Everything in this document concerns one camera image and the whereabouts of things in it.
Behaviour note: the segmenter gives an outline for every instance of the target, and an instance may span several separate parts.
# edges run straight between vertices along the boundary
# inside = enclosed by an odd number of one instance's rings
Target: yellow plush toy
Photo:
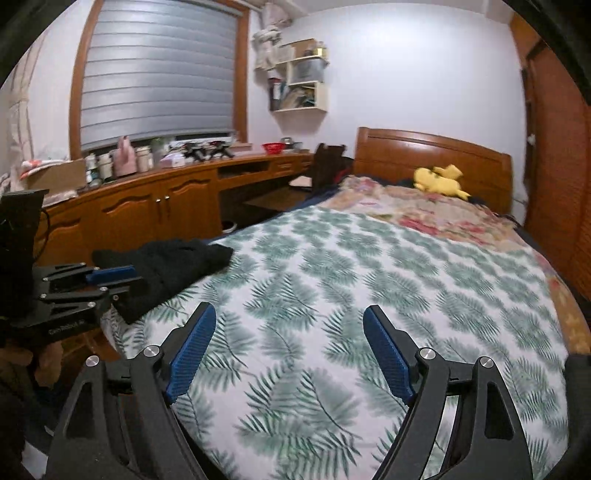
[[[414,171],[414,187],[422,192],[441,193],[467,200],[470,195],[460,189],[456,180],[461,176],[462,172],[454,165],[447,168],[435,167],[433,171],[417,168]]]

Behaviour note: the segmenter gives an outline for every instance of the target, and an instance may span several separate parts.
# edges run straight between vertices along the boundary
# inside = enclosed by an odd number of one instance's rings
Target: wooden window frame
[[[233,0],[213,0],[219,4],[234,8],[242,13],[238,18],[236,28],[236,58],[234,63],[234,99],[233,99],[233,127],[239,142],[248,142],[248,28],[250,23],[250,9]],[[88,50],[92,34],[95,32],[96,23],[99,20],[100,10],[104,0],[95,0],[90,9],[88,18],[82,31],[74,72],[72,74],[72,89],[70,91],[70,158],[82,157],[81,114],[82,114],[82,87],[84,85],[84,70],[88,58]]]

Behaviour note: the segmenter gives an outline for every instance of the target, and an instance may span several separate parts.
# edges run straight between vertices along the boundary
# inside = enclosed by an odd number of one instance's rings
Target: metal screw
[[[495,361],[492,358],[488,358],[487,356],[483,356],[480,359],[480,364],[484,367],[484,368],[492,368],[495,365]]]
[[[156,356],[160,353],[160,348],[157,345],[150,345],[144,348],[145,356]]]
[[[433,360],[435,358],[435,350],[432,350],[430,348],[421,348],[421,350],[419,351],[419,354],[425,360]]]
[[[87,367],[95,367],[99,364],[100,358],[98,355],[91,355],[86,359],[86,366]]]

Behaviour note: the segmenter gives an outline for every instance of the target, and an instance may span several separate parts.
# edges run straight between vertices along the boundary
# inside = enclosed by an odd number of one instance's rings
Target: red basket
[[[277,155],[281,152],[283,152],[284,148],[285,148],[285,144],[284,143],[263,143],[262,147],[265,149],[265,152],[267,152],[267,155]]]

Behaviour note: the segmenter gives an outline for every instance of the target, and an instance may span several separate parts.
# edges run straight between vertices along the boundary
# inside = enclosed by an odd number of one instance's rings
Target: leaf-patterned bedsheet
[[[217,327],[177,417],[230,480],[371,479],[406,408],[362,330],[378,304],[396,328],[449,360],[497,363],[528,439],[536,479],[566,449],[566,349],[531,250],[495,253],[365,215],[287,213],[219,243],[230,267],[126,325],[128,358],[159,345],[201,301]],[[425,477],[439,471],[449,398]]]

